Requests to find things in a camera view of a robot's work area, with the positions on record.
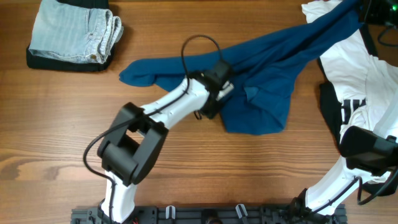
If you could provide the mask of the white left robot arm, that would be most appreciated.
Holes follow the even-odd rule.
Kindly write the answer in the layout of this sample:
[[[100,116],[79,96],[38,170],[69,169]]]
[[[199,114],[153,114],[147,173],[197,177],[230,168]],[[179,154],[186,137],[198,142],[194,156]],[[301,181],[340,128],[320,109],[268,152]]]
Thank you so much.
[[[206,106],[217,110],[232,89],[230,82],[211,90],[198,80],[185,78],[176,89],[151,104],[138,107],[127,103],[119,110],[111,132],[97,150],[108,178],[101,205],[106,223],[123,223],[134,211],[137,185],[154,167],[169,129]]]

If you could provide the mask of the blue t-shirt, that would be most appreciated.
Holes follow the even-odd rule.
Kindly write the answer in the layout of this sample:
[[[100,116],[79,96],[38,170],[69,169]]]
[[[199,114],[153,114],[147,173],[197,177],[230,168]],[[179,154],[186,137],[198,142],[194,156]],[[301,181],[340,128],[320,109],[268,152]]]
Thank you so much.
[[[295,80],[307,63],[307,24],[283,29],[223,50],[186,57],[148,58],[131,63],[119,79],[131,86],[157,85],[167,94],[185,78],[199,80],[220,59],[234,75],[222,98],[221,115],[230,133],[272,134],[285,128]]]

